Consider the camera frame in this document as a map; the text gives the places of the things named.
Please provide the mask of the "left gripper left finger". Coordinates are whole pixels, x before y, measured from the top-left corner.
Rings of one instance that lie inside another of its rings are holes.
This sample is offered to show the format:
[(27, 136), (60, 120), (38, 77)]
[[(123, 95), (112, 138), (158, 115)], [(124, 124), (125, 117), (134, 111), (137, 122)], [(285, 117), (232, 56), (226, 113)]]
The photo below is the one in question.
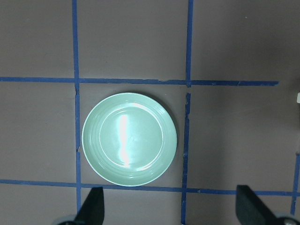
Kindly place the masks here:
[(102, 225), (105, 218), (104, 192), (102, 187), (93, 187), (74, 222), (76, 225)]

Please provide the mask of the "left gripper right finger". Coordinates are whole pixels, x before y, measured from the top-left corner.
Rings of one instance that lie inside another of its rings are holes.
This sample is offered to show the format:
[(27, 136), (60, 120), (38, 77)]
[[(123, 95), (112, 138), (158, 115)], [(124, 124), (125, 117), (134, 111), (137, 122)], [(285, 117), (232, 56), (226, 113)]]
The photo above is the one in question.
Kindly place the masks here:
[(247, 185), (236, 187), (235, 213), (241, 225), (283, 224)]

